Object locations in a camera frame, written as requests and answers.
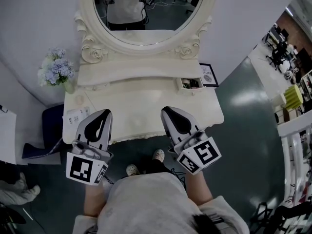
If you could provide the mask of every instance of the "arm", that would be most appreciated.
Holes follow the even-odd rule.
[[[86,185],[83,209],[84,215],[98,217],[105,204],[106,199],[102,183],[98,186]]]
[[[202,205],[213,199],[202,171],[196,175],[186,173],[186,183],[187,196],[196,205]]]

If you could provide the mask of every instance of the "white wall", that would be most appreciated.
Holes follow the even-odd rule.
[[[216,0],[213,24],[199,59],[222,82],[251,52],[291,0]],[[56,87],[38,87],[37,68],[49,47],[70,51],[78,62],[80,37],[73,20],[79,0],[0,0],[0,57],[46,104],[64,100]]]
[[[0,105],[17,115],[15,132],[15,150],[17,163],[21,160],[26,142],[43,147],[41,115],[45,106],[27,92],[14,75],[0,62]]]
[[[216,0],[199,61],[212,65],[221,83],[260,42],[291,0]]]

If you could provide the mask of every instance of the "oval mirror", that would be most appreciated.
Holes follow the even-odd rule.
[[[180,32],[201,3],[202,0],[94,0],[94,7],[100,23],[114,38],[145,46]]]

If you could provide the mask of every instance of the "flower vase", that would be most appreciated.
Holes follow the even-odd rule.
[[[67,80],[63,83],[63,86],[65,88],[65,91],[69,94],[73,94],[75,91],[74,85],[70,80]]]

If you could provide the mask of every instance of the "yellow object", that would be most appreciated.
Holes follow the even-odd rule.
[[[284,96],[286,98],[286,110],[291,111],[300,107],[303,103],[302,94],[297,85],[291,86],[286,89]]]

